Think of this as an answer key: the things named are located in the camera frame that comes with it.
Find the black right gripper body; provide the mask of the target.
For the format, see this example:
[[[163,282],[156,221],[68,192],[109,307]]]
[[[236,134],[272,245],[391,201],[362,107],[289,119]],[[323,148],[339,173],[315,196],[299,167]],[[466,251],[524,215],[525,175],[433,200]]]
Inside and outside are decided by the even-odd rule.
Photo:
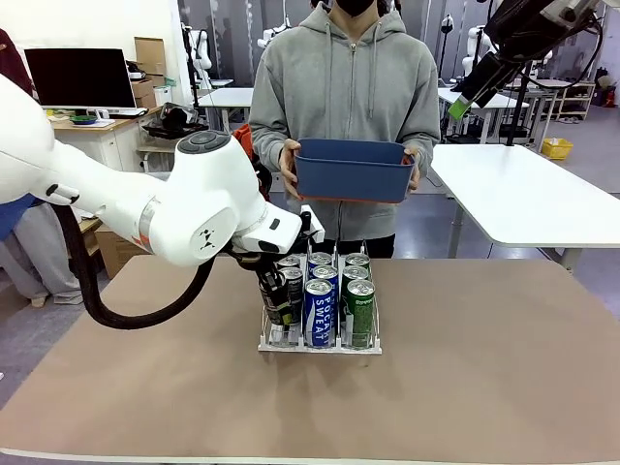
[[[522,68],[522,62],[488,52],[462,81],[462,98],[469,107],[476,104],[484,108]]]

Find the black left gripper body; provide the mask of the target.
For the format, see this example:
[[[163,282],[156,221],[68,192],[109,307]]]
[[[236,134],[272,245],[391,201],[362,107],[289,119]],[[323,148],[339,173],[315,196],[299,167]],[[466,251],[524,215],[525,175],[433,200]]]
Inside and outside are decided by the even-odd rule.
[[[276,262],[286,256],[295,255],[278,255],[267,252],[248,252],[240,247],[230,244],[230,256],[233,257],[241,268],[254,272],[258,278],[259,274],[266,271],[280,271],[276,266]]]

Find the blue plastic bin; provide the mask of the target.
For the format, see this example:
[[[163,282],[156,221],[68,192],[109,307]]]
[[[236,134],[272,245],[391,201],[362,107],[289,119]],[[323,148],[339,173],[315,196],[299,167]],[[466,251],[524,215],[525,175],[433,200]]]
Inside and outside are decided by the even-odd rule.
[[[400,203],[416,160],[395,142],[302,139],[295,156],[297,192],[331,201]]]

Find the person's left gray-sleeved forearm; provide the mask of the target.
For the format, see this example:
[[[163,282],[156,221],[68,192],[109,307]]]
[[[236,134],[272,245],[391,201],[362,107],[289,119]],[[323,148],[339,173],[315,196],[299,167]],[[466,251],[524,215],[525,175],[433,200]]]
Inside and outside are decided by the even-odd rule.
[[[433,161],[434,147],[441,139],[437,114],[414,116],[410,120],[407,147],[416,150],[417,167],[426,177]]]

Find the person's right gray-sleeved forearm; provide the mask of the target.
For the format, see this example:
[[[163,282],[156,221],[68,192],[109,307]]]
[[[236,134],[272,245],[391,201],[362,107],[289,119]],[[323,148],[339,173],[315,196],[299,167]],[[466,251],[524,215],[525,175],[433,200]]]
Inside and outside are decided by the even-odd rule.
[[[278,165],[285,142],[290,138],[286,117],[280,113],[252,112],[249,122],[256,152],[264,161]]]

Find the person's left hand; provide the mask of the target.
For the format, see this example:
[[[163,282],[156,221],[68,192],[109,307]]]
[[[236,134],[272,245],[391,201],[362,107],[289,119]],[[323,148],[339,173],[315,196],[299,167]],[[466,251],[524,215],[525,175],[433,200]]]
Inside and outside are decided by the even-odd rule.
[[[413,194],[419,188],[420,182],[419,150],[414,147],[406,148],[404,150],[404,159],[413,166],[412,175],[408,183],[408,192]]]

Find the person's right hand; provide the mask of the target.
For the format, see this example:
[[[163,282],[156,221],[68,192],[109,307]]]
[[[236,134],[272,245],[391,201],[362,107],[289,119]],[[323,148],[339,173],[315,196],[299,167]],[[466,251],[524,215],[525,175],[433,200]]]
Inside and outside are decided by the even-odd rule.
[[[296,200],[301,201],[302,197],[298,193],[295,156],[298,154],[301,144],[292,139],[284,141],[283,148],[279,156],[280,173],[283,176],[283,182],[286,191]]]

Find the white background desk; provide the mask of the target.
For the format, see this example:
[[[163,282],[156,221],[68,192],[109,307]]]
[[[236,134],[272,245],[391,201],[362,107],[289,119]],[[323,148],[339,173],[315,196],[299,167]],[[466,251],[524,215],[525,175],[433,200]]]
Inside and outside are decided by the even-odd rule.
[[[452,92],[449,88],[440,88],[439,104],[440,104],[440,126],[442,137],[465,136],[470,126],[469,120],[477,117],[482,121],[481,133],[479,137],[480,144],[495,143],[498,138],[500,119],[509,110],[513,110],[516,99],[496,94],[490,102],[484,107],[479,108],[473,104],[462,119],[453,119],[448,110],[451,104],[456,100],[460,93]]]
[[[253,100],[254,89],[252,87],[222,87],[209,90],[205,95],[198,98],[200,108],[217,109],[222,119],[222,127],[225,132],[231,131],[230,115],[235,111],[241,111],[244,121],[249,118]]]

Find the black metal pole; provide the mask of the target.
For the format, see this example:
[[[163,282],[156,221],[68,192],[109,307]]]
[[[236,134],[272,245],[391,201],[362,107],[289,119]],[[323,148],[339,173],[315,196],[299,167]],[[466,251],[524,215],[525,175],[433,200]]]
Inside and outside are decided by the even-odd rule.
[[[519,123],[520,114],[523,108],[525,94],[528,88],[528,77],[526,75],[521,75],[519,82],[520,82],[519,92],[517,95],[515,107],[513,109],[513,115],[511,119],[509,134],[508,134],[507,141],[506,141],[506,146],[514,146],[514,136],[515,136],[516,129]]]

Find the black light stand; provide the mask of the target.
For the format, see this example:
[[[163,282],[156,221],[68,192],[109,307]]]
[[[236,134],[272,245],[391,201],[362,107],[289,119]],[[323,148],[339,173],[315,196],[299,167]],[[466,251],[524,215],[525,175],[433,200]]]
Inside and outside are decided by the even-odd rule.
[[[446,84],[442,78],[442,72],[443,72],[443,66],[444,66],[444,61],[445,61],[445,54],[446,54],[446,46],[447,46],[447,38],[448,38],[448,34],[453,30],[454,27],[454,21],[453,18],[451,16],[451,14],[447,14],[441,22],[441,27],[440,27],[440,32],[443,36],[442,39],[442,48],[441,48],[441,54],[440,54],[440,62],[438,65],[438,86],[440,88],[445,87]]]

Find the light wooden low shelf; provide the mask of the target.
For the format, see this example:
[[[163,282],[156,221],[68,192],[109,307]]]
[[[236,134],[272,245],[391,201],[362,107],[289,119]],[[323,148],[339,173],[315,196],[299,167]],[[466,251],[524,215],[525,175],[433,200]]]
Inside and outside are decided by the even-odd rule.
[[[587,117],[595,90],[593,82],[579,81],[569,86],[566,81],[542,79],[542,84],[543,87],[528,84],[529,95],[525,100],[529,104],[526,109],[528,122],[537,118],[584,120]]]

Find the yellow plastic crate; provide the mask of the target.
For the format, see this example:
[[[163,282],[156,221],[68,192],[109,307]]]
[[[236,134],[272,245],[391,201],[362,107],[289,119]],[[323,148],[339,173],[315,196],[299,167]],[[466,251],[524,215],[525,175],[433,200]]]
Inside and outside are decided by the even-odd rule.
[[[549,138],[542,142],[541,154],[546,158],[554,161],[566,160],[574,144],[562,138]]]

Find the large white table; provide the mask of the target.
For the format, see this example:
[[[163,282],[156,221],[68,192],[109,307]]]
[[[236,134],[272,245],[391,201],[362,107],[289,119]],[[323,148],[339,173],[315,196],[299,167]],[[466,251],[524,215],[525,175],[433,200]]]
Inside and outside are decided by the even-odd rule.
[[[620,249],[620,200],[524,146],[441,144],[432,170],[456,201],[451,259],[464,218],[492,243],[536,249],[568,271],[585,249]]]

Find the person in gray hoodie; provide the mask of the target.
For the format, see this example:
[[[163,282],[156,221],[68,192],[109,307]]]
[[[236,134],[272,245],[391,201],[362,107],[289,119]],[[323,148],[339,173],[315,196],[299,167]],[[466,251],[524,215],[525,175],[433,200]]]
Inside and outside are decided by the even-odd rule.
[[[427,46],[382,0],[351,17],[331,0],[277,35],[261,57],[252,112],[286,117],[290,139],[366,140],[407,147],[414,116],[439,116]],[[285,189],[288,208],[303,205]]]

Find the red black bag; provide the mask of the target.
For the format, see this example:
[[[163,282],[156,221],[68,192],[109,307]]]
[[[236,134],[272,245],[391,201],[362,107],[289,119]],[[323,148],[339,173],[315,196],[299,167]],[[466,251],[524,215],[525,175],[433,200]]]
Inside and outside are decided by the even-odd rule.
[[[240,143],[244,151],[246,152],[255,174],[259,180],[259,191],[263,195],[263,197],[269,201],[269,193],[272,187],[272,174],[271,172],[262,164],[260,157],[255,153],[253,149],[252,143],[252,134],[251,129],[248,124],[241,126],[239,129],[235,130],[232,135],[237,139]]]

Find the black face mask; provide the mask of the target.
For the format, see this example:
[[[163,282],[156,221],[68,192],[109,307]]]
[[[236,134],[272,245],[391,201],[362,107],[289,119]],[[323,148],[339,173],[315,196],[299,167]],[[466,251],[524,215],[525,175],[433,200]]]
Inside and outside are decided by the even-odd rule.
[[[375,4],[375,0],[335,0],[337,6],[351,17],[362,15]]]

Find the large brown cardboard box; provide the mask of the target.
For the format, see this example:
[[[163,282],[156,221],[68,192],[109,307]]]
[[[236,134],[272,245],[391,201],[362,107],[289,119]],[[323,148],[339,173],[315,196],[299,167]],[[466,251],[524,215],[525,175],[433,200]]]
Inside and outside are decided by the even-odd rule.
[[[95,231],[95,237],[110,279],[114,278],[132,257],[146,255],[144,250],[120,237],[106,225]]]

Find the small wooden side shelf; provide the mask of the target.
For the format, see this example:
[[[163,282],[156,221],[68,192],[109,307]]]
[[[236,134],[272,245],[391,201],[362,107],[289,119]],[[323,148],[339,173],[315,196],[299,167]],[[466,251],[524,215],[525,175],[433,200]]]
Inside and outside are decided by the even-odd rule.
[[[82,219],[78,225],[90,262],[97,272],[98,280],[102,281],[106,275],[105,264],[95,234],[96,230],[102,226],[102,222],[99,219]]]

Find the white plastic container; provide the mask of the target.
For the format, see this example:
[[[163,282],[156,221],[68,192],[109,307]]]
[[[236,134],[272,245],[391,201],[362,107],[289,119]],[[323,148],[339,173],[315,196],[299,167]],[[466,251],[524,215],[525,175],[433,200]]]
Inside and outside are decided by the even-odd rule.
[[[171,103],[175,81],[164,76],[154,76],[152,81],[156,105],[162,106],[165,103]]]

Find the white desk cabinet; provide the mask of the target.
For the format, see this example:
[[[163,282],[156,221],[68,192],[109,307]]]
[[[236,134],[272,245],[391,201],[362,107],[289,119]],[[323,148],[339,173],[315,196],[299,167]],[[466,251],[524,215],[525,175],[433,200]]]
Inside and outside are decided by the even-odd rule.
[[[79,127],[69,120],[52,123],[55,137],[83,151],[88,157],[118,171],[144,172],[139,147],[142,127],[154,121],[161,107],[134,119],[117,119],[106,127]]]

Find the white keyboard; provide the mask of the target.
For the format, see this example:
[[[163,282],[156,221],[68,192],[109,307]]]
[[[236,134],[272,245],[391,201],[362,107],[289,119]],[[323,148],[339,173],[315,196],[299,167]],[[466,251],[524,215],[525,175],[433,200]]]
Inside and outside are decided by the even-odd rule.
[[[95,108],[94,114],[100,119],[134,119],[148,114],[147,108]]]

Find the tall brown cardboard box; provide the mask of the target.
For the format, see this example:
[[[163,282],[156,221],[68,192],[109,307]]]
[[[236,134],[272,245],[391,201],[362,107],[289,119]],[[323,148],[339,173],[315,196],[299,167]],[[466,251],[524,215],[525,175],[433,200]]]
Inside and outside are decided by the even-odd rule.
[[[147,75],[166,73],[166,55],[163,39],[135,37],[136,63]]]

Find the black computer monitor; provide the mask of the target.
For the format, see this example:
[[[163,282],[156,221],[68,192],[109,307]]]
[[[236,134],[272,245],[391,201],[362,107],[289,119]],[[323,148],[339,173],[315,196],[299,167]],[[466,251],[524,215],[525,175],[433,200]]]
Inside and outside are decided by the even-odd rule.
[[[48,108],[133,108],[135,97],[118,48],[29,48],[28,69]]]

